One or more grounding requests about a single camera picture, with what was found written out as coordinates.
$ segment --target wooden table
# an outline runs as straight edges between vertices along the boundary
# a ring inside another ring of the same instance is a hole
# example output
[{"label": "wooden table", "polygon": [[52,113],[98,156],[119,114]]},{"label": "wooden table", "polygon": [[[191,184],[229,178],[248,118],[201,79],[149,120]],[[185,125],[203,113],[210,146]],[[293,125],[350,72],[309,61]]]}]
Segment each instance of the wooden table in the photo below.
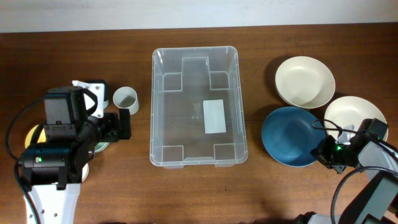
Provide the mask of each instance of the wooden table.
[{"label": "wooden table", "polygon": [[[153,51],[218,45],[238,50],[249,158],[232,167],[153,166],[149,161]],[[24,105],[47,89],[102,78],[110,84],[111,94],[121,86],[133,87],[140,110],[132,116],[132,138],[109,145],[90,162],[75,223],[239,223],[290,219],[310,211],[327,215],[343,176],[320,163],[300,169],[283,166],[264,152],[261,142],[265,117],[286,106],[275,90],[275,71],[296,55],[317,58],[330,68],[336,79],[334,98],[354,95],[373,102],[389,123],[388,141],[398,145],[398,24],[0,34],[0,135]],[[311,112],[321,118],[326,107]],[[106,111],[117,110],[110,103]],[[27,131],[44,118],[44,106],[39,105],[16,124],[11,134],[16,154],[23,150]],[[0,222],[24,223],[14,161],[3,143],[0,159]],[[366,182],[364,174],[347,182],[337,213]]]}]

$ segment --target white bracket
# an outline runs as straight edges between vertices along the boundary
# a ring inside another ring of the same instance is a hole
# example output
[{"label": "white bracket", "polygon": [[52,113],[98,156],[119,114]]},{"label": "white bracket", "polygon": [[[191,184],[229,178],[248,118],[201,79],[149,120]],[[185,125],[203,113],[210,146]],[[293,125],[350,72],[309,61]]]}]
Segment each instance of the white bracket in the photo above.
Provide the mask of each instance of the white bracket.
[{"label": "white bracket", "polygon": [[[385,145],[383,146],[397,156],[395,151]],[[373,142],[369,142],[365,147],[363,147],[362,151],[358,155],[358,161],[362,166],[378,166],[398,172],[397,162],[389,154],[384,152],[380,146]],[[365,172],[368,175],[368,179],[371,180],[379,171],[367,170]]]},{"label": "white bracket", "polygon": [[[81,86],[83,88],[89,89],[92,93],[97,96],[98,105],[97,110],[93,114],[89,114],[88,116],[96,116],[97,118],[102,118],[104,116],[104,109],[108,105],[108,101],[104,102],[104,95],[105,95],[105,85],[102,83],[85,83],[78,80],[72,81],[74,86]],[[94,101],[87,95],[85,95],[85,103],[86,109],[90,109],[94,106]]]},{"label": "white bracket", "polygon": [[[29,192],[41,224],[72,224],[79,194],[80,184],[67,184],[65,190],[57,190],[56,184],[35,185]],[[33,212],[24,199],[27,224],[36,224]]]},{"label": "white bracket", "polygon": [[[354,125],[351,124],[349,126],[344,127],[344,129],[354,131]],[[355,136],[354,133],[343,131],[340,137],[336,139],[336,144],[350,144],[349,140],[354,136]]]}]

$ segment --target clear plastic bin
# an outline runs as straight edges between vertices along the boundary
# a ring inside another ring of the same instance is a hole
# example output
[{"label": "clear plastic bin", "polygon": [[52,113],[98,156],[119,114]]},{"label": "clear plastic bin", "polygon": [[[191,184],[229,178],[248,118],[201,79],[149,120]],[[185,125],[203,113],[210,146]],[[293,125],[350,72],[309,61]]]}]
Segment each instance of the clear plastic bin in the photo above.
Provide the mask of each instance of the clear plastic bin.
[{"label": "clear plastic bin", "polygon": [[232,166],[248,158],[234,47],[155,50],[151,111],[155,166]]}]

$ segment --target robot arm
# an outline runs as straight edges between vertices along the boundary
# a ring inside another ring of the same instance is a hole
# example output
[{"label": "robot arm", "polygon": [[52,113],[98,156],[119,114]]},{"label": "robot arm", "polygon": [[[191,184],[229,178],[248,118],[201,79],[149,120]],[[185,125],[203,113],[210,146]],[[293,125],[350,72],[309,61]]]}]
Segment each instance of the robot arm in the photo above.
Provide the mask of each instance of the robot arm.
[{"label": "robot arm", "polygon": [[[383,167],[397,172],[397,149],[381,140],[386,132],[387,124],[376,118],[365,119],[359,127],[358,133],[354,137],[348,138],[348,144],[342,144],[335,141],[332,136],[327,136],[312,151],[312,154],[326,168],[334,169],[339,174],[343,173],[346,166],[356,169]],[[368,185],[347,206],[341,216],[335,216],[337,223],[384,223],[387,222],[384,217],[386,210],[397,216],[398,178],[378,170],[366,170],[365,172],[369,178]],[[314,214],[308,219],[308,222],[304,223],[327,224],[332,222],[329,215]]]},{"label": "robot arm", "polygon": [[[83,94],[94,102],[88,110]],[[131,137],[130,114],[120,109],[120,121],[116,113],[90,116],[97,110],[97,97],[80,86],[51,89],[44,103],[46,142],[30,144],[19,158],[21,182],[29,189],[38,222],[73,223],[83,167],[94,158],[97,143]],[[25,202],[27,222],[35,223],[26,197]]]}]

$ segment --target white label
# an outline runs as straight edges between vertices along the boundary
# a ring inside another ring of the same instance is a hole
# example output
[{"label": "white label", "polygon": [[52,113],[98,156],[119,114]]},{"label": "white label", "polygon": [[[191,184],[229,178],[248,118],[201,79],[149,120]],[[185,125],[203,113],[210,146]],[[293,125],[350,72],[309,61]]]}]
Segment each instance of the white label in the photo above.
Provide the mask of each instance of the white label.
[{"label": "white label", "polygon": [[205,133],[225,133],[225,115],[223,100],[203,100]]}]

